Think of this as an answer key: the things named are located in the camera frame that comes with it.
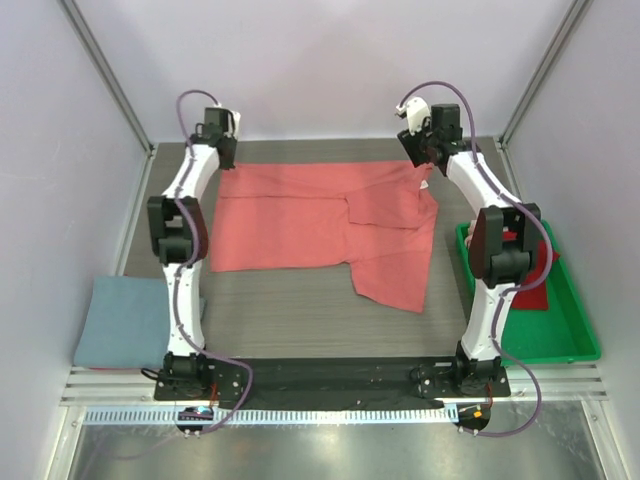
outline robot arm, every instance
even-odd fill
[[[476,162],[468,151],[468,144],[462,140],[458,105],[429,108],[422,98],[413,97],[396,110],[398,116],[407,120],[408,128],[398,134],[398,139],[414,166],[423,163],[437,166],[460,189],[477,217],[469,248],[470,267],[476,278],[475,296],[456,356],[463,365],[462,377],[476,373],[474,368],[493,376],[492,370],[498,368],[495,365],[500,365],[500,355],[491,340],[498,299],[500,296],[505,299],[496,322],[495,337],[500,342],[515,296],[515,292],[504,292],[522,283],[535,267],[537,232],[527,218],[501,198],[500,194],[520,202],[489,170],[483,155],[478,153]],[[540,217],[535,204],[525,207]],[[503,240],[505,230],[514,232],[515,240]]]
[[[196,356],[194,349],[178,331],[172,308],[176,274],[180,266],[192,257],[196,247],[196,261],[180,272],[177,308],[185,333],[198,347],[204,348],[199,285],[202,262],[207,256],[208,235],[200,200],[216,170],[234,168],[239,123],[240,114],[237,112],[222,107],[207,108],[204,122],[197,125],[196,132],[191,136],[192,149],[186,149],[184,161],[175,179],[161,196],[151,197],[147,203],[153,252],[162,263],[169,290],[171,327],[165,371],[169,367],[166,365],[167,361],[179,362],[181,358]],[[176,198],[180,199],[195,222],[197,242],[175,203]],[[192,363],[194,362],[188,362],[188,368],[191,368]]]

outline red cloth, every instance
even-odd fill
[[[421,312],[438,205],[404,161],[238,165],[222,172],[211,269],[347,262],[360,295]]]
[[[504,234],[504,238],[505,240],[515,238],[515,234],[507,232]],[[555,262],[559,256],[560,255],[554,251],[551,261]],[[547,263],[547,249],[544,242],[541,240],[538,244],[538,263],[533,271],[527,275],[523,285],[530,285],[536,281],[542,274],[545,263]],[[511,303],[511,308],[515,308],[516,310],[549,310],[546,280],[533,290],[516,293],[516,296],[513,298],[513,302]]]

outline white wall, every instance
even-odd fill
[[[596,1],[511,142],[602,344],[601,373],[640,478],[640,3]]]
[[[501,133],[570,3],[78,0],[154,141],[181,140],[173,99],[195,87],[243,114],[245,139],[395,135],[395,105],[433,79]]]
[[[142,148],[53,0],[0,2],[0,477],[33,478]]]

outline table surface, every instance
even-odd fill
[[[479,145],[488,165],[506,184],[493,139]],[[184,158],[181,144],[160,144],[145,196],[159,195]],[[396,139],[244,142],[237,163],[407,161]],[[201,206],[209,232],[219,176]],[[357,295],[347,264],[315,269],[211,273],[200,280],[207,300],[202,322],[209,349],[242,357],[339,357],[451,355],[466,328],[471,295],[455,246],[455,227],[472,218],[457,187],[434,171],[429,189],[439,203],[433,256],[421,314],[379,305]],[[125,274],[162,277],[151,252],[146,198],[136,225]]]

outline green tray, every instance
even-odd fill
[[[542,222],[555,251],[558,245],[546,222]],[[469,251],[464,244],[469,224],[456,227],[456,242],[463,259],[471,293],[475,278],[469,268]],[[511,310],[502,336],[502,347],[525,363],[572,363],[600,358],[600,346],[584,306],[571,281],[562,256],[554,262],[547,277],[549,310]]]

